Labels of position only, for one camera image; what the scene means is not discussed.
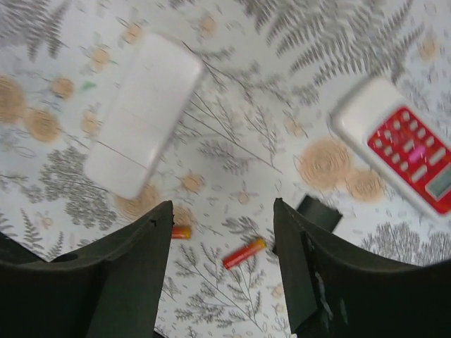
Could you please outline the black battery cover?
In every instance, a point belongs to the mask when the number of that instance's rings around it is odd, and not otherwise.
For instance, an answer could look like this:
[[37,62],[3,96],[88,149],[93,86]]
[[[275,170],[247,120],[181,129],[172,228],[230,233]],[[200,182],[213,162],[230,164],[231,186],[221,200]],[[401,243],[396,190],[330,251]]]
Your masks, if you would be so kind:
[[342,219],[342,214],[334,208],[322,203],[319,199],[306,195],[296,207],[296,211],[309,222],[333,232]]

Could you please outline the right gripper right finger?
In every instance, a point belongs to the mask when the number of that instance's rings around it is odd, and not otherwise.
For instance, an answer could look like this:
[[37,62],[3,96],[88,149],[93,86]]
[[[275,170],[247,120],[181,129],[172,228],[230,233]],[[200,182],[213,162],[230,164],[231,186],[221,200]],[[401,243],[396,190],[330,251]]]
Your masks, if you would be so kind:
[[273,205],[276,254],[298,337],[449,337],[450,262],[379,256]]

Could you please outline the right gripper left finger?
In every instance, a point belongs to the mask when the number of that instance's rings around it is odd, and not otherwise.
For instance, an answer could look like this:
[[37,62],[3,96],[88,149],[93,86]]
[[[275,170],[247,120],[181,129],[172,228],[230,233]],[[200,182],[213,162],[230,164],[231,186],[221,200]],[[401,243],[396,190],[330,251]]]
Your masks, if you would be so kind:
[[2,337],[155,337],[173,204],[47,263],[1,237]]

